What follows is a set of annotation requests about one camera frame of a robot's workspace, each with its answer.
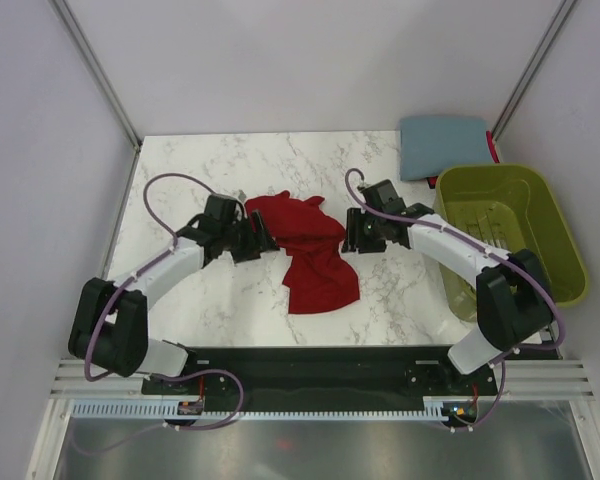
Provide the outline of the red t-shirt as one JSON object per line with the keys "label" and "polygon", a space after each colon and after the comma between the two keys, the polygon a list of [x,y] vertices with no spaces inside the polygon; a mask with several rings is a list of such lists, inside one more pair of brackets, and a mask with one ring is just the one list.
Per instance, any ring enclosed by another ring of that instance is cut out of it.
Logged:
{"label": "red t-shirt", "polygon": [[294,198],[286,190],[246,201],[246,210],[261,214],[278,246],[291,258],[283,285],[289,290],[292,315],[328,313],[360,299],[358,275],[340,256],[345,229],[322,211],[324,201],[322,196]]}

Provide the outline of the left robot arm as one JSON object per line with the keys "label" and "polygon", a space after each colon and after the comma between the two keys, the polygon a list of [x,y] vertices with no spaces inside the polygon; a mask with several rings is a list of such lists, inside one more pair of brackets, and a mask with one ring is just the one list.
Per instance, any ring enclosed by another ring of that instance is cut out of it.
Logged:
{"label": "left robot arm", "polygon": [[172,243],[145,265],[114,280],[92,278],[83,286],[68,340],[68,350],[84,361],[85,377],[164,377],[178,393],[199,382],[198,367],[187,361],[184,346],[149,334],[149,311],[181,281],[223,253],[234,263],[277,251],[262,215],[239,211],[239,202],[212,194],[205,209],[175,232]]}

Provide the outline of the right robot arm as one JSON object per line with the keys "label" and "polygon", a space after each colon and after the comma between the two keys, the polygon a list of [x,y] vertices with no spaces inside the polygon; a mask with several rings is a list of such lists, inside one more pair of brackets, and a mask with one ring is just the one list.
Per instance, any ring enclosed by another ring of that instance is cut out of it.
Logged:
{"label": "right robot arm", "polygon": [[474,372],[494,365],[558,319],[538,258],[528,249],[512,253],[484,243],[449,224],[431,208],[406,205],[389,180],[345,186],[358,204],[347,211],[342,251],[380,253],[389,242],[438,262],[466,281],[475,292],[476,322],[448,350],[449,362],[438,368],[447,392],[463,392]]}

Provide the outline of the folded blue t-shirt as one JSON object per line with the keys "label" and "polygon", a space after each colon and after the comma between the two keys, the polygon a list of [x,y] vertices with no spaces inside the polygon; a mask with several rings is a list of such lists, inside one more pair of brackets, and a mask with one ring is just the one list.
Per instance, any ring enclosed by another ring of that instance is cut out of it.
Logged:
{"label": "folded blue t-shirt", "polygon": [[414,115],[399,122],[402,181],[435,177],[454,166],[490,164],[486,121],[475,116]]}

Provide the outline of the olive green plastic basket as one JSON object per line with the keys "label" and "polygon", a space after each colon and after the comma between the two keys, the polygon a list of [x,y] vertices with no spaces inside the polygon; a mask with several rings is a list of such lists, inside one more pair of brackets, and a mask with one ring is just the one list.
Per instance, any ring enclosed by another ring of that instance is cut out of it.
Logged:
{"label": "olive green plastic basket", "polygon": [[434,211],[492,247],[531,250],[557,306],[573,307],[587,295],[589,277],[571,230],[535,170],[518,164],[450,168],[438,177]]}

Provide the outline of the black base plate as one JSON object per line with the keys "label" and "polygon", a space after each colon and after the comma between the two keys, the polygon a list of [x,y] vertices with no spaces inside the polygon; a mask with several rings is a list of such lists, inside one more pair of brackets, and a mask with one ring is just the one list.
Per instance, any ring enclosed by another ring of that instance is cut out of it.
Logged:
{"label": "black base plate", "polygon": [[197,348],[183,372],[200,379],[144,381],[145,395],[203,396],[213,407],[407,407],[426,396],[496,393],[484,366],[463,376],[445,346]]}

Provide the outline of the aluminium rail profile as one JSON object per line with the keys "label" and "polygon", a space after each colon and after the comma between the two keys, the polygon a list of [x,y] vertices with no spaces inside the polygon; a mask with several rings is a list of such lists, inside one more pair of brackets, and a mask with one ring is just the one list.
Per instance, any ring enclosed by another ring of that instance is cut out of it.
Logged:
{"label": "aluminium rail profile", "polygon": [[61,360],[51,386],[50,397],[57,399],[135,399],[141,395],[144,377],[116,374],[96,382],[84,377],[84,362]]}

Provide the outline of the left aluminium frame post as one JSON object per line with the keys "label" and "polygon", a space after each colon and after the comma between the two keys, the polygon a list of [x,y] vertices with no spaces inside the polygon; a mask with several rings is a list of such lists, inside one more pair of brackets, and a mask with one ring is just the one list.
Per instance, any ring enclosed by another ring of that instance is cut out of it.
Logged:
{"label": "left aluminium frame post", "polygon": [[107,103],[116,122],[122,129],[127,141],[135,152],[142,147],[142,138],[126,112],[120,97],[111,83],[84,29],[66,0],[50,0],[49,5],[54,10],[65,28],[91,78]]}

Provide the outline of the aluminium frame post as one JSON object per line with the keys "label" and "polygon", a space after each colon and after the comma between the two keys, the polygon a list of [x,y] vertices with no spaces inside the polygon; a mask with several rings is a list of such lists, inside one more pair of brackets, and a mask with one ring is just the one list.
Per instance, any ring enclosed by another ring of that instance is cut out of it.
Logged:
{"label": "aluminium frame post", "polygon": [[91,78],[107,103],[116,122],[122,129],[127,141],[135,152],[142,147],[142,138],[126,112],[120,97],[111,83],[84,29],[66,0],[50,0],[49,5],[54,10],[65,28]]}
{"label": "aluminium frame post", "polygon": [[562,0],[552,15],[547,27],[537,42],[511,94],[491,130],[493,140],[497,142],[506,131],[526,93],[539,75],[544,63],[556,45],[560,35],[568,25],[572,15],[580,4],[579,0]]}

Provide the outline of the right aluminium frame post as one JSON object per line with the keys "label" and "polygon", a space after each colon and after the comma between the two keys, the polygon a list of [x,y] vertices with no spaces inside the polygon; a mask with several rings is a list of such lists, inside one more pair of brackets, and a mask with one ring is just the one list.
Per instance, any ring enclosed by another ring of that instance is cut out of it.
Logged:
{"label": "right aluminium frame post", "polygon": [[560,35],[568,25],[572,15],[580,4],[579,0],[562,0],[552,15],[547,27],[537,42],[511,94],[491,130],[493,140],[497,142],[506,131],[526,93],[539,75],[544,63],[556,45]]}

